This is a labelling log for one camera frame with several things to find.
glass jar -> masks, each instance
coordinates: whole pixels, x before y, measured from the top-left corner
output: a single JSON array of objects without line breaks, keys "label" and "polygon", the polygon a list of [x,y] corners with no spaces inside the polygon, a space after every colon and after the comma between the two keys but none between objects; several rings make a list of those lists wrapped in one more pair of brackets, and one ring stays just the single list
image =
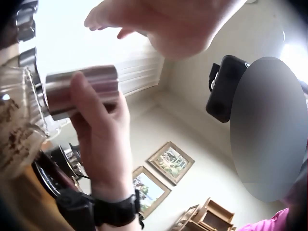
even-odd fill
[{"label": "glass jar", "polygon": [[0,130],[0,177],[14,178],[33,162],[48,137],[27,67],[0,67]]}]

watch strap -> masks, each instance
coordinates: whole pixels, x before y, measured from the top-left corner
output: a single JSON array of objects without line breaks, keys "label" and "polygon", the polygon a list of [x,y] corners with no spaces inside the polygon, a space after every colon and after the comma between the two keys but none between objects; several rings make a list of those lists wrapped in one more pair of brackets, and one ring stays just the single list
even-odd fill
[{"label": "watch strap", "polygon": [[115,227],[122,227],[131,223],[140,210],[139,191],[128,199],[110,203],[94,199],[93,213],[96,226],[109,224]]}]

gold picture frame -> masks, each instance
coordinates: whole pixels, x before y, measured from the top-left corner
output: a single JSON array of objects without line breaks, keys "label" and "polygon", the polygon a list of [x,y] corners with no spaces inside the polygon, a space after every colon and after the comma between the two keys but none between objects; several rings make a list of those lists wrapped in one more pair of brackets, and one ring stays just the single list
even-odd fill
[{"label": "gold picture frame", "polygon": [[171,189],[164,185],[144,166],[133,172],[134,188],[140,192],[140,213],[147,218],[170,194]]},{"label": "gold picture frame", "polygon": [[167,142],[148,160],[174,186],[179,183],[195,161],[171,141]]}]

metal canister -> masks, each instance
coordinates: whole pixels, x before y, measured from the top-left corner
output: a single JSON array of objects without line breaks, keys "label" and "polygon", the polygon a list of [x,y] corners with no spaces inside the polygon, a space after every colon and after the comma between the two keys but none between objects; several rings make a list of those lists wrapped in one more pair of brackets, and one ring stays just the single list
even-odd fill
[{"label": "metal canister", "polygon": [[[115,105],[119,96],[119,80],[116,68],[94,66],[80,70],[105,105]],[[74,71],[47,75],[44,86],[47,106],[54,120],[68,118],[76,112],[70,97],[70,80]]]}]

black device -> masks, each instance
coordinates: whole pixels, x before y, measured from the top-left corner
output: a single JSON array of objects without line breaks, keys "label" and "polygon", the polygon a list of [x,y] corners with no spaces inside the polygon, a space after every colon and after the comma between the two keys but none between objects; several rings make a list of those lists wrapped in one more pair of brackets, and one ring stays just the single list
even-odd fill
[{"label": "black device", "polygon": [[249,63],[233,55],[223,57],[221,64],[213,64],[209,76],[211,95],[206,111],[222,123],[230,120],[231,107],[238,83]]},{"label": "black device", "polygon": [[138,190],[126,200],[109,203],[66,188],[60,191],[56,202],[60,213],[76,231],[95,231],[96,226],[103,224],[122,227],[131,223],[137,214],[144,228]]}]

